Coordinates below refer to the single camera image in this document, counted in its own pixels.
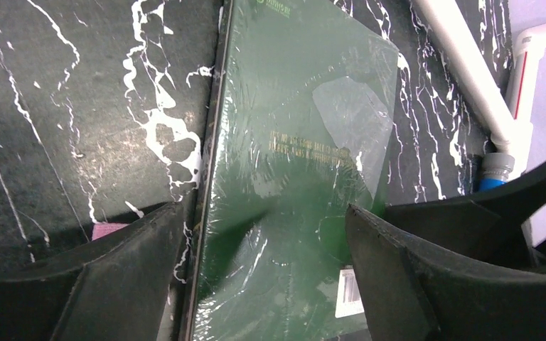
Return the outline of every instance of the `book cover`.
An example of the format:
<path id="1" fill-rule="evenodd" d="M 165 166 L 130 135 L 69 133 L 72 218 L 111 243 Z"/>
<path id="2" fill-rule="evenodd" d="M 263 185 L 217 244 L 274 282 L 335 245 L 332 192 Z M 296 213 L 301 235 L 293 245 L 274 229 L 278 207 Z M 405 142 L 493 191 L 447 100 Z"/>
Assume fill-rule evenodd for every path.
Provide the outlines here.
<path id="1" fill-rule="evenodd" d="M 184 340 L 367 328 L 344 214 L 380 209 L 397 59 L 329 1 L 226 2 Z"/>

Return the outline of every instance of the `marble countertop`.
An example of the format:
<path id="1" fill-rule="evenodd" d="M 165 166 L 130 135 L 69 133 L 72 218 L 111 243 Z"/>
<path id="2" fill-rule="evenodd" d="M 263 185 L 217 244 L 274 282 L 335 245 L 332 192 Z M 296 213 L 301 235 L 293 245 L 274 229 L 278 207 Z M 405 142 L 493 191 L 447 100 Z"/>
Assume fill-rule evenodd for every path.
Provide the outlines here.
<path id="1" fill-rule="evenodd" d="M 506 0 L 457 1 L 498 86 Z M 488 137 L 408 1 L 336 0 L 400 49 L 390 204 L 472 191 Z M 199 179 L 221 1 L 0 0 L 0 271 L 182 201 Z"/>

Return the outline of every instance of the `red line on pipe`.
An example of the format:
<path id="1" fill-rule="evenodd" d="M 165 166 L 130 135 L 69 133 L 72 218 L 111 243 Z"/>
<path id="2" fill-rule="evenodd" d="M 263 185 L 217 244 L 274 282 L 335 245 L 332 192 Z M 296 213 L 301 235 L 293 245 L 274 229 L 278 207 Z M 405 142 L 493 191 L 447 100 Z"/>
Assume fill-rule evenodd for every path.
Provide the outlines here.
<path id="1" fill-rule="evenodd" d="M 522 84 L 524 84 L 524 70 L 526 68 L 526 57 L 528 52 L 524 52 L 524 62 L 522 64 L 522 75 L 520 76 L 520 89 L 518 90 L 518 101 L 516 102 L 516 111 L 514 113 L 514 119 L 518 118 L 518 109 L 520 108 L 520 96 L 522 95 Z"/>

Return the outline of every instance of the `barcode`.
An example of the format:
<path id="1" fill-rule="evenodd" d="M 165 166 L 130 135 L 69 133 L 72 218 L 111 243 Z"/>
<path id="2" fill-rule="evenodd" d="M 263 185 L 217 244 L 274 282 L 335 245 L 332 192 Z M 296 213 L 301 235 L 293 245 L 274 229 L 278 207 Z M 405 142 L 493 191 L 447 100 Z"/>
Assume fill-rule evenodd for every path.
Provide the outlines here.
<path id="1" fill-rule="evenodd" d="M 336 318 L 363 313 L 363 303 L 355 271 L 352 269 L 340 270 L 338 279 L 338 297 L 336 300 Z"/>
<path id="2" fill-rule="evenodd" d="M 342 297 L 342 303 L 352 303 L 356 301 L 361 301 L 359 287 L 357 287 L 357 278 L 355 277 L 355 274 L 348 274 L 344 276 L 344 296 Z"/>

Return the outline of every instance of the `plastic wrapping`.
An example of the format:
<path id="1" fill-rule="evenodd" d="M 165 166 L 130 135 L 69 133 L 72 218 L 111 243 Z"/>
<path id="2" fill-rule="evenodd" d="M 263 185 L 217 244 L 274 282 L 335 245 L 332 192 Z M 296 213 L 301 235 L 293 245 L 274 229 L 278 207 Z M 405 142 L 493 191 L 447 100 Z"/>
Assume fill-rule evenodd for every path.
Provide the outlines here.
<path id="1" fill-rule="evenodd" d="M 344 214 L 385 184 L 398 51 L 323 0 L 227 2 L 221 30 L 184 340 L 366 329 L 337 311 Z"/>

